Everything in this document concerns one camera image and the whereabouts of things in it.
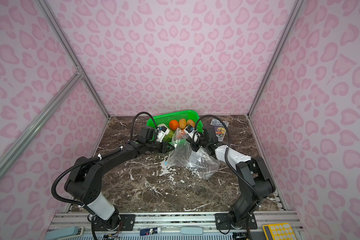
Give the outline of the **orange toy pumpkin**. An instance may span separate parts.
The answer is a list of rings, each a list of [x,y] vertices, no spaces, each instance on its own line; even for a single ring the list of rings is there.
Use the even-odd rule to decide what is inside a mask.
[[[179,122],[177,120],[171,120],[169,122],[169,128],[172,130],[172,131],[176,131],[177,128],[179,128]]]

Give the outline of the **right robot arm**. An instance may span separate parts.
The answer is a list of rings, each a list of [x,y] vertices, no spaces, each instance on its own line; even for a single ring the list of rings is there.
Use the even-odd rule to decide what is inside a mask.
[[[185,132],[194,153],[204,150],[207,156],[225,162],[237,176],[241,194],[230,207],[228,224],[232,228],[246,227],[249,230],[255,223],[254,212],[264,199],[276,190],[276,185],[265,161],[261,157],[253,158],[233,150],[229,131],[226,131],[228,137],[226,143],[218,140],[215,127],[212,125],[203,126],[201,132],[188,126]]]

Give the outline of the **clear zip top bag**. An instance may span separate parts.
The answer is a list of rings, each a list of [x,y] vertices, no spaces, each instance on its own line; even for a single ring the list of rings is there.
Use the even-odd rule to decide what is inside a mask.
[[[172,137],[171,145],[175,148],[170,151],[166,160],[168,167],[180,167],[189,170],[192,175],[208,180],[220,168],[220,161],[212,158],[207,152],[200,148],[193,151],[191,144],[187,141],[187,134],[177,129]]]

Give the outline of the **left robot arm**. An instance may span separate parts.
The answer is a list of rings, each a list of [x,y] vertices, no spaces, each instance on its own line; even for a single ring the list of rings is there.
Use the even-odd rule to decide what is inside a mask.
[[[119,210],[111,203],[105,190],[106,181],[122,164],[150,153],[166,153],[172,150],[164,140],[170,130],[144,126],[139,134],[111,153],[92,159],[81,157],[68,171],[64,189],[77,205],[90,213],[92,229],[115,230],[121,228]]]

